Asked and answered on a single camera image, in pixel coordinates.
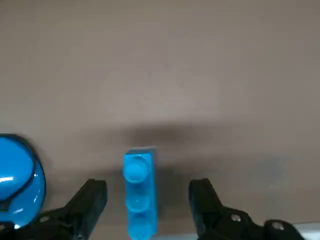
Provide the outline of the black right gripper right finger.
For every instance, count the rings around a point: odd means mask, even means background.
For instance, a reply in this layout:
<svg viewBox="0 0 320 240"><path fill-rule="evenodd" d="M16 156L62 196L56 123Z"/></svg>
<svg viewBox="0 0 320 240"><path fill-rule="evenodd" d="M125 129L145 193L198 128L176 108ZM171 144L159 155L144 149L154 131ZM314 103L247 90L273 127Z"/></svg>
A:
<svg viewBox="0 0 320 240"><path fill-rule="evenodd" d="M289 222L270 219L258 225L245 211L223 205L207 178L190 181L188 201L199 240L303 239Z"/></svg>

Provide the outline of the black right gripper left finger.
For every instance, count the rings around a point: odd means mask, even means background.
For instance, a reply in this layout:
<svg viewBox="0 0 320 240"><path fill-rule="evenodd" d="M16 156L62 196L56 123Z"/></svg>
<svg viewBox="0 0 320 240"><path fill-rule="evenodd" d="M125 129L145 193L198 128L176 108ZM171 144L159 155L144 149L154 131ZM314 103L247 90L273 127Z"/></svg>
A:
<svg viewBox="0 0 320 240"><path fill-rule="evenodd" d="M15 229L12 221L0 223L2 240L88 240L108 201L104 180L88 179L60 208L41 213Z"/></svg>

